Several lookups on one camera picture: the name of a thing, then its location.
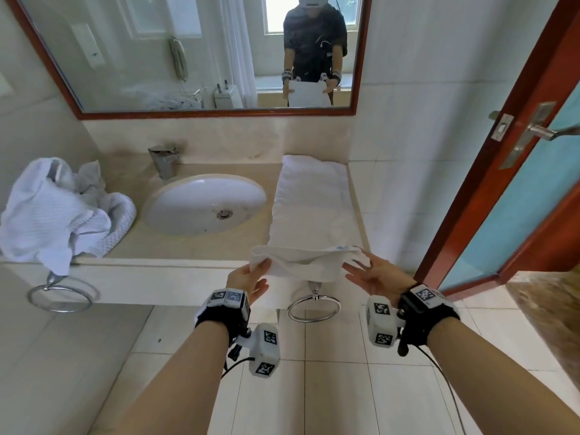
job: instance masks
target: wooden mirror frame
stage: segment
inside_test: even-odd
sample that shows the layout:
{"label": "wooden mirror frame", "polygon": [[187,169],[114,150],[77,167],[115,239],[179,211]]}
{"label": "wooden mirror frame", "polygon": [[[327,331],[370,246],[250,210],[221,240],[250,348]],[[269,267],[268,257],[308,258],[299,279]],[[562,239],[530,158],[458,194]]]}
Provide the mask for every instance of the wooden mirror frame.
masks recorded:
{"label": "wooden mirror frame", "polygon": [[75,117],[80,121],[96,121],[105,119],[179,119],[179,118],[223,118],[223,117],[248,117],[248,116],[354,116],[357,114],[359,104],[359,90],[363,75],[364,53],[366,49],[366,37],[368,24],[371,16],[372,0],[362,0],[359,42],[357,54],[354,60],[353,85],[351,88],[350,107],[340,108],[253,108],[236,110],[206,110],[206,111],[122,111],[122,112],[97,112],[85,113],[76,103],[66,81],[49,53],[36,28],[30,21],[28,14],[19,0],[6,0],[6,3],[14,13],[20,27],[24,30],[34,50],[56,83],[64,99],[68,103]]}

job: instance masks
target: white sink basin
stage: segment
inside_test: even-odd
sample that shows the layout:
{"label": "white sink basin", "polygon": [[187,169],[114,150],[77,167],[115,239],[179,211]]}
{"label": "white sink basin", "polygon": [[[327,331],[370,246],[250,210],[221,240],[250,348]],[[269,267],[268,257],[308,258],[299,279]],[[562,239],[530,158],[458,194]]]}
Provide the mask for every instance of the white sink basin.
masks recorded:
{"label": "white sink basin", "polygon": [[258,183],[244,177],[207,174],[160,189],[145,202],[143,220],[168,235],[223,232],[248,221],[266,203]]}

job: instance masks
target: towel ring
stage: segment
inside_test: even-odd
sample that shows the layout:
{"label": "towel ring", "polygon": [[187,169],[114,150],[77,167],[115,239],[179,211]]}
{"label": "towel ring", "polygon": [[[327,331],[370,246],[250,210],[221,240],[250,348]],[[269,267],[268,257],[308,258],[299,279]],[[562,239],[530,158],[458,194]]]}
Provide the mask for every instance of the towel ring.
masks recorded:
{"label": "towel ring", "polygon": [[[85,292],[84,290],[81,290],[79,288],[75,288],[75,287],[70,287],[67,285],[58,285],[58,283],[60,281],[62,281],[64,278],[66,278],[66,276],[58,276],[55,275],[53,272],[48,273],[48,277],[47,277],[47,283],[43,284],[43,285],[37,285],[36,287],[31,288],[30,290],[28,290],[28,292],[26,293],[26,300],[28,300],[28,303],[40,308],[41,310],[45,310],[45,311],[51,311],[53,313],[80,313],[81,311],[85,311],[88,310],[89,308],[91,308],[93,306],[93,298],[91,298],[91,295],[89,295],[89,293]],[[83,303],[81,307],[79,308],[70,308],[70,309],[63,309],[63,308],[57,308],[57,307],[50,307],[50,306],[46,306],[43,305],[41,303],[37,303],[34,300],[34,293],[39,292],[39,291],[50,291],[50,290],[60,290],[60,291],[64,291],[64,292],[69,292],[69,293],[76,293],[77,295],[81,295],[83,298],[86,299],[86,303]]]}
{"label": "towel ring", "polygon": [[[342,304],[340,303],[340,301],[337,298],[333,298],[332,296],[319,295],[318,290],[320,289],[321,285],[322,285],[322,282],[308,281],[308,287],[312,290],[312,294],[310,296],[306,296],[304,298],[298,299],[296,302],[294,302],[292,305],[290,305],[290,307],[288,307],[288,317],[290,319],[292,319],[293,321],[296,321],[296,322],[301,322],[303,324],[313,324],[315,322],[322,322],[322,321],[328,320],[331,317],[334,317],[338,314],[338,312],[342,308]],[[294,314],[292,314],[292,309],[295,306],[297,306],[298,304],[305,302],[307,300],[315,300],[315,301],[329,300],[329,301],[332,301],[335,304],[337,304],[338,308],[336,309],[336,311],[333,311],[327,315],[324,315],[321,317],[315,317],[313,319],[308,319],[306,317],[298,317],[298,316],[295,316]]]}

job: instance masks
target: light switch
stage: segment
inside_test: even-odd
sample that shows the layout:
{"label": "light switch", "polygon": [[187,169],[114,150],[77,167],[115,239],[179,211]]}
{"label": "light switch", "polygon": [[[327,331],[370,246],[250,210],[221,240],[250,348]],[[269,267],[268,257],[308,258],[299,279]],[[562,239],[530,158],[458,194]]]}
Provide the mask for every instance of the light switch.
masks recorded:
{"label": "light switch", "polygon": [[0,73],[0,96],[8,96],[14,93],[12,87],[4,77],[2,73]]}
{"label": "light switch", "polygon": [[105,59],[89,25],[86,22],[73,24],[71,29],[91,68],[105,65]]}

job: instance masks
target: mirror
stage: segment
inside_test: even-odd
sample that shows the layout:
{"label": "mirror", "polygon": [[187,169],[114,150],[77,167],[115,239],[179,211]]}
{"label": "mirror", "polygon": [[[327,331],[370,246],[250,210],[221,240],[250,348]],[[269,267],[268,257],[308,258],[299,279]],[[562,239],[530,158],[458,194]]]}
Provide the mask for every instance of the mirror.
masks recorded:
{"label": "mirror", "polygon": [[357,51],[371,2],[8,1],[80,119],[305,108],[347,114],[358,96]]}

